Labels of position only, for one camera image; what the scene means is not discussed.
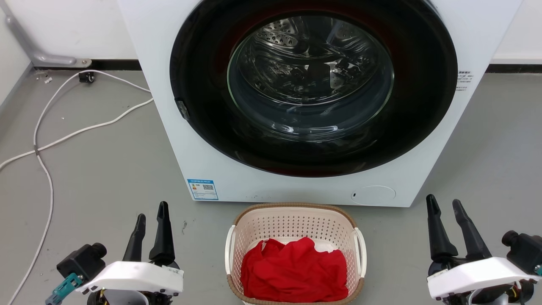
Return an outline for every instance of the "white basket handle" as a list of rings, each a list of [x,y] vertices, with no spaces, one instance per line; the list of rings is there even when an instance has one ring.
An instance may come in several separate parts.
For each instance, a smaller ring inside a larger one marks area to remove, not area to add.
[[[358,239],[357,244],[359,245],[359,247],[356,247],[358,275],[360,278],[364,278],[365,273],[367,272],[367,248],[365,247],[365,239],[363,238],[362,232],[358,228],[354,228],[354,232],[356,233]]]
[[[226,237],[226,248],[224,249],[224,264],[226,265],[226,274],[231,274],[231,264],[234,256],[234,238],[235,225],[231,226],[230,231],[228,231],[228,236]]]

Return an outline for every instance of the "white washing machine body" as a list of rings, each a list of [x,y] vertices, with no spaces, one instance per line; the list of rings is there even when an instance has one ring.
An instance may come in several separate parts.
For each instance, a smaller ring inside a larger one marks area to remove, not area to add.
[[[401,156],[357,173],[328,177],[282,175],[243,164],[215,149],[183,118],[172,91],[170,60],[179,30],[200,2],[119,0],[194,200],[409,207],[459,121],[521,0],[431,0],[457,57],[457,89],[449,109],[424,140]]]

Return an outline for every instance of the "blue and white sticker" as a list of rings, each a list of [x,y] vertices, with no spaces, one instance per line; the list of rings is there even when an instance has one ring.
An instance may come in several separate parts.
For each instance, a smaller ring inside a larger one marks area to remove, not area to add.
[[[218,200],[213,180],[188,179],[188,186],[195,200]]]

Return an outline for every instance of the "white wall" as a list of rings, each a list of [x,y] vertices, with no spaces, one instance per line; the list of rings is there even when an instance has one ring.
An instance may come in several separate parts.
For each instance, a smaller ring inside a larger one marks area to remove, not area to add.
[[[117,0],[6,2],[29,35],[50,54],[92,59],[137,58]],[[542,63],[541,33],[542,0],[524,0],[493,62]]]
[[[0,10],[0,108],[30,64],[4,20],[5,14]]]

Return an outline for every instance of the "red cloth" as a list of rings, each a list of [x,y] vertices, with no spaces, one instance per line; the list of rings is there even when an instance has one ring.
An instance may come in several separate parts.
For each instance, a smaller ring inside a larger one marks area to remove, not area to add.
[[[348,296],[346,260],[341,251],[318,252],[303,237],[283,245],[263,240],[247,252],[241,266],[244,295],[258,300],[311,303]]]

